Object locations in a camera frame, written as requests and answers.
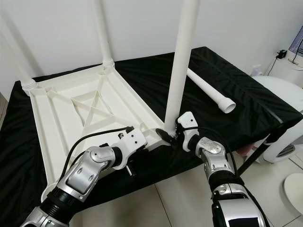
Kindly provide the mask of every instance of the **black tablecloth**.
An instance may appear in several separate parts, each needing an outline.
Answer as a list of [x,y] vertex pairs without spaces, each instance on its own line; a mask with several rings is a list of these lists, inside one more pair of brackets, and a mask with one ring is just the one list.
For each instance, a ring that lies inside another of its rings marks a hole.
[[[173,57],[174,53],[168,53],[116,62],[116,70],[163,121]],[[277,129],[290,128],[302,119],[302,115],[290,105],[206,47],[192,50],[189,67],[230,97],[237,106],[231,113],[224,114],[187,78],[180,114],[192,111],[200,126],[219,131],[233,150],[260,140]],[[86,68],[89,67],[35,80],[39,82]],[[212,134],[202,133],[216,139]],[[132,159],[137,176],[131,178],[123,169],[103,178],[92,191],[93,195],[83,204],[83,209],[202,163],[191,152],[172,150],[166,146],[149,153],[136,154]],[[20,225],[31,210],[40,204],[45,187],[45,170],[31,102],[18,81],[13,87],[0,131],[0,226]]]

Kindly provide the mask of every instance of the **wall socket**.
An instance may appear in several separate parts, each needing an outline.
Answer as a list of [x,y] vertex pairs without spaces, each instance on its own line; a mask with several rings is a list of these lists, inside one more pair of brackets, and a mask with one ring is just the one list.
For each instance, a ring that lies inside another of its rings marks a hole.
[[261,69],[261,65],[254,65],[252,67],[252,72],[250,74],[251,77],[255,77],[255,76],[263,76],[263,72]]

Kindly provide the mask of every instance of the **screw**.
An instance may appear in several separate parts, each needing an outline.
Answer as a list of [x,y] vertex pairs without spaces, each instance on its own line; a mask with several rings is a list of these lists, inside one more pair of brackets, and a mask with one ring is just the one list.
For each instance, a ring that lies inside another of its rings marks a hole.
[[91,181],[94,178],[94,175],[89,177],[89,181]]
[[83,168],[80,168],[78,171],[77,171],[77,174],[80,174],[82,172]]
[[118,134],[119,139],[122,139],[123,136],[124,136],[123,133]]

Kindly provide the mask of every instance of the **white plastic pipe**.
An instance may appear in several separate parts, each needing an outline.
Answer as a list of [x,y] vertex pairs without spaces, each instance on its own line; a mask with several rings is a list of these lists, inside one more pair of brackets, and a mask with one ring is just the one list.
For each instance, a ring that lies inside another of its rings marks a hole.
[[2,32],[0,32],[0,43],[3,53],[7,56],[9,64],[12,66],[12,69],[15,71],[16,76],[21,82],[22,89],[29,96],[29,90],[36,88],[37,83],[30,77],[26,70],[18,62],[18,57],[14,53],[13,49],[5,39]]
[[101,0],[92,0],[92,7],[94,11],[94,18],[97,24],[97,33],[99,36],[99,42],[103,55],[103,66],[104,68],[112,67],[115,64],[108,44],[105,16]]
[[214,100],[219,109],[224,113],[230,113],[236,107],[236,104],[230,99],[222,95],[212,86],[210,86],[205,80],[195,74],[191,69],[187,69],[187,75],[191,80],[199,86],[212,100]]
[[164,123],[169,135],[176,134],[175,120],[180,112],[199,5],[200,0],[183,0],[182,4]]

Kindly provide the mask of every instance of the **white wall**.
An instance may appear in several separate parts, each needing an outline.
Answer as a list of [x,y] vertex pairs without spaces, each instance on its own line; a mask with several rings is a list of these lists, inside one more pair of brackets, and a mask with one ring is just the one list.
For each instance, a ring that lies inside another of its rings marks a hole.
[[[115,61],[174,51],[181,0],[103,2]],[[1,14],[2,32],[33,77],[102,62],[90,0],[2,0]],[[201,0],[194,47],[249,74],[256,64],[265,70],[302,25],[302,0]],[[5,56],[0,63],[8,99],[17,78]]]

